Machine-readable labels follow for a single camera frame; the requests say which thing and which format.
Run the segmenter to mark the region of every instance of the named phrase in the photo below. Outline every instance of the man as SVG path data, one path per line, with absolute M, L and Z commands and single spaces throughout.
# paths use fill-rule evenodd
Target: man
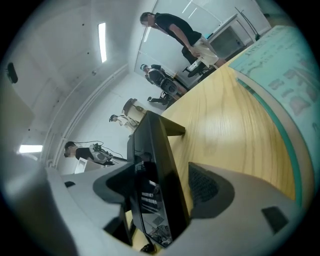
M 210 66 L 219 68 L 226 63 L 224 59 L 217 57 L 214 49 L 201 33 L 193 31 L 185 20 L 177 16 L 168 13 L 144 12 L 140 16 L 140 22 L 144 26 L 160 30 L 176 39 L 208 68 Z
M 146 64 L 142 64 L 140 69 L 145 73 L 145 78 L 153 85 L 160 87 L 161 81 L 164 78 L 168 78 L 173 81 L 173 78 L 168 75 L 165 70 L 160 65 L 151 65 L 151 68 Z M 178 89 L 178 95 L 174 95 L 173 97 L 178 100 L 181 96 L 185 95 L 188 91 L 179 83 L 174 83 Z
M 64 157 L 76 158 L 78 160 L 79 158 L 83 158 L 102 166 L 113 166 L 114 163 L 111 159 L 114 156 L 97 145 L 92 144 L 90 147 L 78 147 L 73 141 L 68 141 L 64 145 Z
M 110 116 L 109 122 L 118 122 L 120 126 L 124 126 L 125 128 L 127 128 L 131 134 L 136 130 L 139 124 L 138 121 L 135 121 L 129 116 L 125 116 L 124 114 L 121 114 L 119 116 L 113 114 L 112 116 Z

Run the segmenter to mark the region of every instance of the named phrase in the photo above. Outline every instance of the white ceiling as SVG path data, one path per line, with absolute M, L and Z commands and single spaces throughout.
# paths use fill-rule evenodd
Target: white ceiling
M 68 125 L 89 95 L 127 64 L 139 3 L 47 0 L 30 16 L 5 59 L 13 62 L 18 75 L 15 91 L 36 117 L 26 142 L 43 143 L 57 113 Z M 100 23 L 106 23 L 105 63 L 100 55 Z

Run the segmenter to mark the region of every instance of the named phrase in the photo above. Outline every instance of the fluorescent light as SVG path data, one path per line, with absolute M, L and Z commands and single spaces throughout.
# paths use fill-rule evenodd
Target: fluorescent light
M 150 30 L 151 30 L 151 27 L 148 27 L 148 30 L 146 31 L 146 33 L 145 33 L 145 37 L 144 37 L 144 40 L 143 40 L 143 42 L 144 42 L 144 43 L 145 43 L 145 42 L 147 41 L 147 39 L 148 39 L 148 36 L 149 36 Z
M 21 145 L 19 149 L 20 153 L 35 153 L 41 151 L 42 145 Z
M 102 63 L 104 63 L 107 60 L 106 23 L 99 24 L 98 30 L 99 30 L 99 44 L 100 44 L 101 61 L 102 61 Z
M 188 8 L 188 6 L 191 4 L 192 1 L 193 1 L 193 0 L 191 0 L 191 1 L 186 5 L 186 7 L 185 7 L 184 10 L 182 11 L 182 13 L 184 13 L 184 12 L 186 11 L 186 9 Z
M 188 19 L 190 19 L 191 15 L 194 14 L 194 12 L 196 11 L 196 9 L 197 9 L 197 8 L 194 9 L 194 11 L 190 14 L 190 16 L 189 16 Z

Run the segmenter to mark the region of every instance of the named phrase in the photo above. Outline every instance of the light wood tabletop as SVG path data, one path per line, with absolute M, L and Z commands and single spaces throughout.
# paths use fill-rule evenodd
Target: light wood tabletop
M 293 170 L 284 141 L 263 106 L 237 83 L 228 67 L 232 60 L 162 114 L 186 129 L 185 135 L 169 137 L 169 142 L 189 213 L 193 204 L 188 162 L 262 178 L 295 199 Z

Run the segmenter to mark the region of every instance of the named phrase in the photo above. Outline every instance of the black monitor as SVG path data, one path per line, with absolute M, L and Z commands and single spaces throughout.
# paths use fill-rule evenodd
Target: black monitor
M 127 144 L 128 161 L 135 165 L 130 197 L 134 225 L 166 248 L 188 226 L 189 214 L 168 136 L 185 128 L 147 111 Z

